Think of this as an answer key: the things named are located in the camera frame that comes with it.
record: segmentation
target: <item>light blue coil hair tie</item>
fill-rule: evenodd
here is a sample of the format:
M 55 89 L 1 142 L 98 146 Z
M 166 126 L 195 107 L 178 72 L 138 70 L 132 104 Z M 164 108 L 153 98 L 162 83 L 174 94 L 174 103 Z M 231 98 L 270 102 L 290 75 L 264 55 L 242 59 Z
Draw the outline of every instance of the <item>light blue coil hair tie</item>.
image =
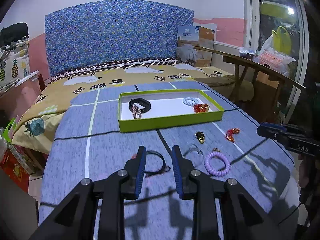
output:
M 194 106 L 199 103 L 198 100 L 195 98 L 183 98 L 182 102 L 187 106 Z

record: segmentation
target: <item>wooden desk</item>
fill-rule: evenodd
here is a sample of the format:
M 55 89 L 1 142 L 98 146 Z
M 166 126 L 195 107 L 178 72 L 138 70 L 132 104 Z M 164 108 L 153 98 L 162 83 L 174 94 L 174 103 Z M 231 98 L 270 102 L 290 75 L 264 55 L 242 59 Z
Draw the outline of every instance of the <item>wooden desk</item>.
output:
M 203 48 L 203 47 L 199 47 L 199 46 L 194 46 L 195 49 L 198 50 L 203 50 L 203 51 L 207 51 L 207 52 L 212 52 L 212 53 L 216 53 L 216 54 L 220 54 L 222 55 L 223 61 L 226 63 L 232 63 L 235 65 L 235 78 L 236 78 L 236 85 L 230 95 L 229 100 L 236 102 L 238 101 L 238 95 L 239 95 L 239 88 L 241 86 L 241 83 L 244 79 L 245 74 L 248 71 L 248 68 L 253 68 L 254 69 L 254 75 L 253 75 L 253 80 L 256 79 L 258 72 L 261 71 L 267 75 L 269 75 L 269 79 L 271 81 L 278 81 L 279 85 L 276 89 L 276 93 L 275 96 L 273 98 L 273 104 L 272 104 L 272 108 L 271 111 L 273 111 L 274 107 L 276 106 L 276 103 L 278 101 L 279 95 L 280 95 L 280 91 L 281 88 L 283 87 L 284 83 L 287 82 L 288 84 L 295 86 L 296 88 L 300 89 L 300 90 L 306 90 L 306 88 L 295 82 L 294 80 L 282 75 L 281 73 L 267 67 L 264 65 L 261 65 L 259 63 L 256 63 L 254 61 L 248 60 L 246 58 L 240 57 L 240 56 L 236 56 L 233 54 L 229 54 L 229 53 L 225 53 L 222 51 L 218 51 L 215 49 L 209 49 L 209 48 Z M 244 66 L 244 70 L 241 74 L 241 77 L 239 76 L 239 65 Z

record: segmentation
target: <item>yellow bag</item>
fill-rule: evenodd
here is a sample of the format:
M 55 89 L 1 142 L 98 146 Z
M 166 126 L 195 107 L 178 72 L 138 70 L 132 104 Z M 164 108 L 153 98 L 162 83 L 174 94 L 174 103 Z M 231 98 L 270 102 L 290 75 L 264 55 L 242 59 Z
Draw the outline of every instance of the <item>yellow bag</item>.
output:
M 292 43 L 288 31 L 279 26 L 277 31 L 272 31 L 273 48 L 278 52 L 290 55 Z

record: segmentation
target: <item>blue tablecloth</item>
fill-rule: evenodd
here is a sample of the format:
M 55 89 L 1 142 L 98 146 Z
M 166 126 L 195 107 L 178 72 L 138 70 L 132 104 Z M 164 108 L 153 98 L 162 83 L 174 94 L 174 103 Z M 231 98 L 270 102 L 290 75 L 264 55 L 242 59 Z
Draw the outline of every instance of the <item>blue tablecloth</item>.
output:
M 222 120 L 217 122 L 120 133 L 117 119 L 119 94 L 159 89 L 203 90 L 225 109 L 225 113 Z M 260 206 L 269 212 L 290 178 L 294 161 L 277 142 L 258 136 L 258 126 L 254 119 L 236 105 L 199 82 L 140 84 L 79 94 L 71 101 L 71 107 L 64 114 L 52 144 L 42 182 L 40 223 L 81 179 L 89 177 L 95 181 L 107 178 L 122 169 L 140 145 L 144 145 L 147 150 L 160 152 L 167 165 L 172 167 L 166 147 L 171 149 L 179 145 L 181 152 L 186 152 L 191 144 L 195 144 L 205 155 L 217 147 L 232 161 L 264 140 L 246 157 L 234 163 L 226 176 L 218 179 L 237 179 Z M 241 130 L 235 135 L 235 143 L 225 139 L 225 132 L 231 128 Z M 197 131 L 205 134 L 203 145 L 195 137 Z M 197 153 L 189 154 L 187 158 L 194 164 L 200 161 Z M 161 165 L 161 159 L 147 156 L 146 170 L 157 170 Z M 212 161 L 212 166 L 219 169 L 223 164 Z M 207 173 L 204 165 L 198 169 Z M 170 189 L 175 189 L 172 170 L 144 179 L 139 199 L 159 195 Z M 127 203 L 124 212 L 126 239 L 159 239 L 160 235 L 162 239 L 191 239 L 193 201 L 182 201 L 177 193 L 141 204 Z

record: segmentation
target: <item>floor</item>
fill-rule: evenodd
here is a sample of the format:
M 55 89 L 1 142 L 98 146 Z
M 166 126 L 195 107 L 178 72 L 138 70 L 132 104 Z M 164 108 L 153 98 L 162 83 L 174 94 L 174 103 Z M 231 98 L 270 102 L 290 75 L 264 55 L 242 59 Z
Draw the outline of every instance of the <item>floor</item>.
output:
M 299 165 L 301 161 L 298 160 L 297 154 L 294 152 L 291 152 L 291 155 L 294 158 L 294 163 L 295 163 L 295 169 L 292 171 L 292 175 L 297 181 L 299 180 Z M 37 176 L 37 175 L 30 175 L 29 179 L 29 195 L 34 197 L 38 201 L 38 205 L 40 204 L 41 201 L 41 183 L 42 183 L 42 176 Z M 304 225 L 306 219 L 307 219 L 308 213 L 304 205 L 301 205 L 299 208 L 299 220 L 298 224 Z

